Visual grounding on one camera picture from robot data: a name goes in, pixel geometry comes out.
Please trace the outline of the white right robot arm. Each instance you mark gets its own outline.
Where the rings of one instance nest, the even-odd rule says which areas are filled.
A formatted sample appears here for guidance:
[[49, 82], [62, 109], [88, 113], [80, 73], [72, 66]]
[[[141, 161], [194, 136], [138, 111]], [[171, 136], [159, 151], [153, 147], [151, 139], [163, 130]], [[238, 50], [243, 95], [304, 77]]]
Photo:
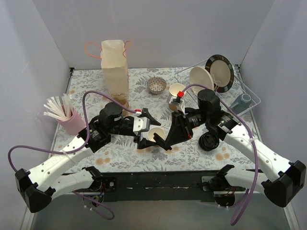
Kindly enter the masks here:
[[209, 89], [198, 92], [198, 109], [186, 108], [184, 113], [172, 113], [171, 128], [166, 138], [154, 133], [156, 144], [165, 150], [192, 138], [192, 130], [205, 124], [207, 132], [199, 138], [205, 151], [214, 150], [220, 141], [233, 146], [250, 159], [261, 172], [237, 170], [224, 166], [205, 186], [216, 190], [231, 187], [254, 189], [263, 193], [275, 205], [286, 207], [304, 187], [306, 166], [291, 162], [255, 139], [247, 127], [234, 115], [221, 109], [220, 98]]

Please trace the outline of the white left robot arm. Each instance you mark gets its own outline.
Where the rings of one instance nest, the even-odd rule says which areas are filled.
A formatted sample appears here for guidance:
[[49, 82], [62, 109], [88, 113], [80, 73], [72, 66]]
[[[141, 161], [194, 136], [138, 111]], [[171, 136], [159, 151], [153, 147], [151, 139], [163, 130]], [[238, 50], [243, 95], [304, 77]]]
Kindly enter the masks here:
[[122, 108], [116, 103], [108, 103], [63, 149], [63, 154], [54, 155], [42, 164], [26, 171], [15, 173], [16, 185], [30, 212], [36, 213], [50, 204], [58, 196], [79, 190], [102, 191], [110, 189], [110, 178], [104, 179], [94, 166], [78, 173], [66, 175], [65, 172], [82, 159], [100, 150], [111, 141], [111, 136], [132, 136], [137, 148], [153, 145], [141, 136], [150, 126], [160, 126], [148, 109], [137, 110], [134, 116], [122, 116]]

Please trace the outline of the beige paper takeout bag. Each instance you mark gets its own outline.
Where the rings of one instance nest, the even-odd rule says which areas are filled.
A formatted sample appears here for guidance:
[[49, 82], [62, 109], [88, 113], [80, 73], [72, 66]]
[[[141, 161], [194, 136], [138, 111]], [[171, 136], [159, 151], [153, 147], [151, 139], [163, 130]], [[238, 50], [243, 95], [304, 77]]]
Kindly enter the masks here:
[[129, 73], [126, 51], [130, 41], [105, 40], [101, 42], [101, 69], [111, 97], [129, 99]]

